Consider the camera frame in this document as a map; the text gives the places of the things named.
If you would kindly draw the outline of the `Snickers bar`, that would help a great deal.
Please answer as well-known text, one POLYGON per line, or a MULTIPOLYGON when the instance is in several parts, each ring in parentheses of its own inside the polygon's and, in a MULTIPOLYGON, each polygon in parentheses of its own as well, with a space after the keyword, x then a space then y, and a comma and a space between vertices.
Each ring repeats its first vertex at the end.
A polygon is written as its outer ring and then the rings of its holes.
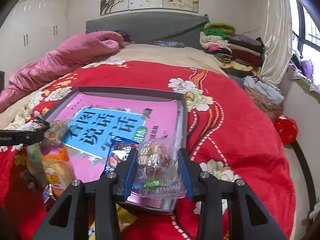
POLYGON ((48 212, 58 199, 58 196, 55 194, 52 184, 46 185, 42 194, 42 199, 43 199, 43 203, 46 208, 46 211, 48 212))

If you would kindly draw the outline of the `green pale pastry pack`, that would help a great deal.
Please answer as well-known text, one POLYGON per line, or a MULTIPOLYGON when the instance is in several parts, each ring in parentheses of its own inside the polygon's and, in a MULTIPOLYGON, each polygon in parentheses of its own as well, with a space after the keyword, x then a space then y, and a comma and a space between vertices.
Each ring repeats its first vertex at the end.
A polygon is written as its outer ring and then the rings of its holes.
POLYGON ((27 152, 27 168, 43 188, 47 185, 47 177, 42 164, 42 152, 39 143, 26 147, 27 152))

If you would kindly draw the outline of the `orange rice cracker pack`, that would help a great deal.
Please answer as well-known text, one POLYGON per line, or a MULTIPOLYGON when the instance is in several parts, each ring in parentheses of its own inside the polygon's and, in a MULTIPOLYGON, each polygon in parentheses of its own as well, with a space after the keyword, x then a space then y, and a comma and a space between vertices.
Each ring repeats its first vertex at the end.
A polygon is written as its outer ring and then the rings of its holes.
POLYGON ((76 179, 67 147, 58 149, 57 153, 44 155, 42 165, 48 184, 56 197, 60 197, 70 183, 76 179))

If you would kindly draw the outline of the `clear crispy cake pack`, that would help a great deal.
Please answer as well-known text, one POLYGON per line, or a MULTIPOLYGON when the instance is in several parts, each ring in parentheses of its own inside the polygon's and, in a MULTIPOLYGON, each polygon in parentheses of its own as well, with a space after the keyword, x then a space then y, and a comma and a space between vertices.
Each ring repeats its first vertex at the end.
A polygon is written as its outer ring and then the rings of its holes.
POLYGON ((62 139, 69 130, 70 120, 56 120, 50 124, 49 129, 44 133, 45 145, 59 146, 62 143, 62 139))

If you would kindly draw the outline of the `yellow Alpenliebe candy pack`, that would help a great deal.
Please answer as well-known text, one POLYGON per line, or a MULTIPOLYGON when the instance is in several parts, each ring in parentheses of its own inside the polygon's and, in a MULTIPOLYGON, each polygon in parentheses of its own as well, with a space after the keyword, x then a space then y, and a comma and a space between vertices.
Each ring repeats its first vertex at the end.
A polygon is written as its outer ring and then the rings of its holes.
MULTIPOLYGON (((117 216, 118 216, 118 223, 119 223, 119 228, 120 232, 123 232, 127 227, 132 225, 136 220, 137 217, 134 216, 133 214, 129 213, 127 209, 122 207, 119 204, 116 204, 116 209, 117 209, 117 216)), ((96 239, 95 237, 95 213, 94 213, 94 208, 90 207, 89 208, 89 230, 88 230, 88 239, 96 239)))

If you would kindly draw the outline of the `blue Oreo pack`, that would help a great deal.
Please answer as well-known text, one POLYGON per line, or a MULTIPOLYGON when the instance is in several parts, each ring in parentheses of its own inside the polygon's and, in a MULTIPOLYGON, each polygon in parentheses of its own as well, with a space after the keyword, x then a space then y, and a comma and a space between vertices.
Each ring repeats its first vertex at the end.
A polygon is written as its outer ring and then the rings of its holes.
POLYGON ((138 144, 138 142, 124 137, 112 136, 105 167, 100 176, 114 172, 117 165, 126 161, 130 151, 137 148, 138 144))

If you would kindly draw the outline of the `clear walnut date pack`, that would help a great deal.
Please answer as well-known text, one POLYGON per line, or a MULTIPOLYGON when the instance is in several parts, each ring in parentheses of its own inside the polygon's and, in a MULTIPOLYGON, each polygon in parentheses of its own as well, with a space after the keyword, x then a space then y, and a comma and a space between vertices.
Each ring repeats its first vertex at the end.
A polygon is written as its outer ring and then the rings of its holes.
POLYGON ((139 144, 136 164, 132 193, 155 199, 186 196, 178 174, 177 148, 169 139, 156 138, 139 144))

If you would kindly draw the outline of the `pink Chinese workbook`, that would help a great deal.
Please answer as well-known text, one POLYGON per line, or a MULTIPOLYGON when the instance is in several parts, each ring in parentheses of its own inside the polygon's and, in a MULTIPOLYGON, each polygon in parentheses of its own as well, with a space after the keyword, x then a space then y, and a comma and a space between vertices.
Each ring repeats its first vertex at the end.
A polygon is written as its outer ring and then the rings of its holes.
POLYGON ((179 147, 183 107, 176 99, 76 91, 46 114, 48 122, 70 120, 63 137, 75 177, 84 183, 99 179, 111 137, 136 142, 167 138, 179 147))

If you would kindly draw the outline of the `red floral blanket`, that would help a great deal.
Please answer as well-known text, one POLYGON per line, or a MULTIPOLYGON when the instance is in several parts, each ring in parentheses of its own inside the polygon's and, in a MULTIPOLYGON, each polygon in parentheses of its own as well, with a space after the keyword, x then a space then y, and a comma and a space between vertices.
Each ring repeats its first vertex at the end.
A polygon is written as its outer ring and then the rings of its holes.
MULTIPOLYGON (((284 146, 272 121, 223 74, 166 64, 126 61, 93 63, 41 88, 12 128, 47 113, 80 86, 136 87, 185 94, 187 151, 204 171, 223 180, 245 180, 290 239, 296 197, 284 146)), ((1 147, 1 208, 22 239, 31 239, 46 215, 40 189, 29 189, 27 155, 21 146, 1 147)), ((137 220, 121 239, 196 239, 199 204, 179 199, 172 215, 133 211, 137 220)))

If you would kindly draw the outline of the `dark shallow box tray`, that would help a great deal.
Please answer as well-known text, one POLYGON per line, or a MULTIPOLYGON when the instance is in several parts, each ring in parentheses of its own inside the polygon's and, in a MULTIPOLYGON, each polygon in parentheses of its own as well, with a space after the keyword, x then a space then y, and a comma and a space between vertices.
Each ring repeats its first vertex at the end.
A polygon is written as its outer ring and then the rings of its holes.
POLYGON ((45 116, 63 122, 61 144, 75 179, 89 183, 123 163, 138 149, 127 205, 171 212, 185 195, 178 177, 178 149, 186 145, 183 94, 124 87, 79 87, 45 116))

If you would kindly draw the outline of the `red plastic bag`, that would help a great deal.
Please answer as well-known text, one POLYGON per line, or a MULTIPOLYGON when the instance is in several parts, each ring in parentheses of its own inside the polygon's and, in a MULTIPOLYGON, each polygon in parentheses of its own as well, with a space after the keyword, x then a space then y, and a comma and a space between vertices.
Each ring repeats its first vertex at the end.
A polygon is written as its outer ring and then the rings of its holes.
POLYGON ((295 120, 281 115, 274 122, 274 126, 280 135, 283 144, 294 143, 298 135, 298 127, 295 120))

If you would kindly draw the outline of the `pink quilt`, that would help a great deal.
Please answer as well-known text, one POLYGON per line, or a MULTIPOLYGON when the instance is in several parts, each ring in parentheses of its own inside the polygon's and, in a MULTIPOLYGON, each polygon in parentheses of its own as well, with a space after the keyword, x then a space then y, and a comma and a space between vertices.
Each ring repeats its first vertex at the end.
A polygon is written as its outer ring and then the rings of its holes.
POLYGON ((59 77, 106 59, 123 47, 124 38, 114 31, 96 31, 70 37, 39 61, 29 63, 12 74, 6 89, 1 92, 1 112, 59 77))

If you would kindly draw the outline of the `white wardrobe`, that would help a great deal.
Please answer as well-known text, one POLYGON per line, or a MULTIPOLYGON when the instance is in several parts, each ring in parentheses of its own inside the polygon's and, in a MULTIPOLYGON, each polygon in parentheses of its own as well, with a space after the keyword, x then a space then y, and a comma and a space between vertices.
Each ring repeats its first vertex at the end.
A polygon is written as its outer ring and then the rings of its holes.
POLYGON ((1 26, 4 83, 67 39, 67 0, 19 0, 1 26))

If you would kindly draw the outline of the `grey clothes pile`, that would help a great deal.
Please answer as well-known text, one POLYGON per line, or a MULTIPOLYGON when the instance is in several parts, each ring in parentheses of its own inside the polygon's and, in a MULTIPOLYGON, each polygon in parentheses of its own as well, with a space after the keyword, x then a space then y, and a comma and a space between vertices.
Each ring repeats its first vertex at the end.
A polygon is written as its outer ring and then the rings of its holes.
POLYGON ((243 86, 259 92, 277 105, 284 101, 284 96, 281 94, 280 89, 270 83, 262 82, 257 76, 244 77, 243 86))

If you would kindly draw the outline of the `clothes on window sill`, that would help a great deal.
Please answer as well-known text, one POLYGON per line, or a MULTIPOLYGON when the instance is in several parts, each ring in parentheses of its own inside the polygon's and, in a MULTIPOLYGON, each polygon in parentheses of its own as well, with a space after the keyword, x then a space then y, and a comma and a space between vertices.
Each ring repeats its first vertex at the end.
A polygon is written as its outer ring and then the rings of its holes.
POLYGON ((315 79, 315 65, 311 60, 300 58, 298 53, 291 56, 287 73, 306 93, 319 101, 319 79, 315 79))

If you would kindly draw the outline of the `folded clothes stack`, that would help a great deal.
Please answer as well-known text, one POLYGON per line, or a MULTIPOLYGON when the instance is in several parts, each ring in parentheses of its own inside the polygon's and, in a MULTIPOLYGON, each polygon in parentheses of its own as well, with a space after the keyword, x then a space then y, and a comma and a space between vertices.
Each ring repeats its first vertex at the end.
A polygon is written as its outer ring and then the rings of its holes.
POLYGON ((258 75, 264 62, 261 38, 237 34, 229 23, 207 23, 200 32, 200 45, 227 74, 236 77, 258 75))

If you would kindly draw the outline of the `grey headboard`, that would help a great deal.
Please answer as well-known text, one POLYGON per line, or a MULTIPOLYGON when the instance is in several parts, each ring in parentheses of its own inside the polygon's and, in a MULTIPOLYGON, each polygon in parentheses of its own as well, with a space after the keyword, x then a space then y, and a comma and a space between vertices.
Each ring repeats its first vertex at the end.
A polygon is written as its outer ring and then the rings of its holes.
POLYGON ((208 15, 166 11, 133 12, 87 21, 86 33, 121 30, 136 44, 173 41, 201 49, 200 32, 208 22, 208 15))

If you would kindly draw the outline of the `patterned small pillow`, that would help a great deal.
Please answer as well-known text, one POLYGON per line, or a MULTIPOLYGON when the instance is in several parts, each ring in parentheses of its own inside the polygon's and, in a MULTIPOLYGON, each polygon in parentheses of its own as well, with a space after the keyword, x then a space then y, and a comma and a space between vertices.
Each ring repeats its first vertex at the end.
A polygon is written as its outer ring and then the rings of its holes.
POLYGON ((171 48, 184 48, 185 45, 183 42, 176 42, 176 41, 155 41, 153 43, 155 46, 161 47, 171 47, 171 48))

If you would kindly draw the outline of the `window with bars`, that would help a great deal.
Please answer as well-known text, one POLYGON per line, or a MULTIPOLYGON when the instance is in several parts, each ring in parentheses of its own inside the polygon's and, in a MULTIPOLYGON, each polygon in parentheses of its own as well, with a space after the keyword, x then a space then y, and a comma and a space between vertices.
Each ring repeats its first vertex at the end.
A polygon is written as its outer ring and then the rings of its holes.
POLYGON ((319 56, 319 28, 300 0, 289 0, 293 47, 303 59, 319 56))

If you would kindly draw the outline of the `cream satin curtain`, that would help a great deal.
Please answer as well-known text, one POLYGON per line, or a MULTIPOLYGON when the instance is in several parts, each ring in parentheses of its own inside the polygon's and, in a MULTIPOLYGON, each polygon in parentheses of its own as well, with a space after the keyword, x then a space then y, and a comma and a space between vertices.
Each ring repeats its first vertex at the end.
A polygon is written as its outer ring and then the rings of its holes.
POLYGON ((292 17, 290 0, 266 0, 262 21, 264 62, 261 77, 278 86, 292 55, 292 17))

